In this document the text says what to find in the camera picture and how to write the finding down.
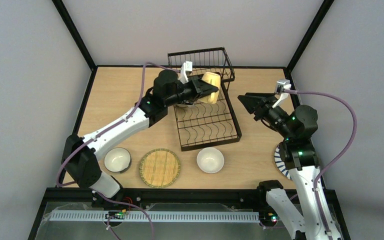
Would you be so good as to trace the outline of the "yellow mug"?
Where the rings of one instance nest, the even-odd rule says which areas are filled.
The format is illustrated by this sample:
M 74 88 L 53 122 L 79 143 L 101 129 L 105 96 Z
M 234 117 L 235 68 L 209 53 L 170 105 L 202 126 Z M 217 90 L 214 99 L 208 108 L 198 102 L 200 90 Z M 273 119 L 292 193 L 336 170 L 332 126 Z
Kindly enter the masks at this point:
M 201 78 L 205 82 L 204 96 L 198 99 L 205 104 L 216 104 L 220 94 L 221 76 L 214 72 L 205 72 Z

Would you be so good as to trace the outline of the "clear glass cup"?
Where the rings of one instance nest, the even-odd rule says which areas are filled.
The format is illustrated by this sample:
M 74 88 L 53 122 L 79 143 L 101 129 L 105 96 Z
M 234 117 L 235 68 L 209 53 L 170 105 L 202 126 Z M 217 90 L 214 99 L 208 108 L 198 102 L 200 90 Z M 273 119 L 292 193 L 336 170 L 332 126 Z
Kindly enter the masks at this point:
M 190 109 L 190 108 L 192 108 L 194 106 L 194 103 L 191 102 L 191 101 L 186 100 L 186 101 L 182 101 L 182 102 L 176 104 L 175 106 L 179 107 L 179 108 Z

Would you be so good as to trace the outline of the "black wire dish rack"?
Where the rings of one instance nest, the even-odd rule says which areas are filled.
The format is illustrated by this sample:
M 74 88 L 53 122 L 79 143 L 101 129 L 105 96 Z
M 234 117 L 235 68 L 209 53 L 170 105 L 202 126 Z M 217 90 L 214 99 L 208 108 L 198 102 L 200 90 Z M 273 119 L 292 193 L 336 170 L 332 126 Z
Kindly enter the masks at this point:
M 170 67 L 192 63 L 188 78 L 202 78 L 210 73 L 220 77 L 219 91 L 197 99 L 194 103 L 174 106 L 180 149 L 192 151 L 237 143 L 242 137 L 228 90 L 235 71 L 224 47 L 168 53 Z

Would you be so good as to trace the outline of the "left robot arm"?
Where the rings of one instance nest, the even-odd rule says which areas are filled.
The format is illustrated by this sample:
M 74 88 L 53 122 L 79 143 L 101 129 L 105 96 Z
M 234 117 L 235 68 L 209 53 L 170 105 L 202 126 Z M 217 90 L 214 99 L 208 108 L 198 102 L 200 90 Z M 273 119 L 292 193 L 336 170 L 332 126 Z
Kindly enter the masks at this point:
M 162 70 L 153 86 L 142 93 L 141 99 L 125 114 L 92 133 L 68 136 L 61 168 L 79 187 L 89 188 L 108 199 L 120 198 L 122 185 L 103 172 L 98 161 L 124 140 L 159 122 L 168 114 L 170 106 L 193 104 L 205 98 L 215 103 L 220 87 L 221 76 L 214 72 L 189 76 L 181 81 L 175 70 Z

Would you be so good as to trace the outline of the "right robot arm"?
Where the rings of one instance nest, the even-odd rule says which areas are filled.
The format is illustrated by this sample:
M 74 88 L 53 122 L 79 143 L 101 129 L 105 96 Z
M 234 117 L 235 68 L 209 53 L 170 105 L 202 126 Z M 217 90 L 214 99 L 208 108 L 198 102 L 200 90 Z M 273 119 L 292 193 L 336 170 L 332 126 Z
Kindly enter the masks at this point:
M 239 95 L 238 100 L 255 121 L 261 121 L 283 137 L 278 154 L 295 184 L 301 209 L 295 207 L 277 180 L 259 183 L 261 201 L 273 208 L 293 240 L 342 239 L 317 177 L 321 171 L 311 143 L 311 136 L 318 129 L 317 111 L 309 105 L 300 105 L 288 114 L 273 93 L 248 92 Z

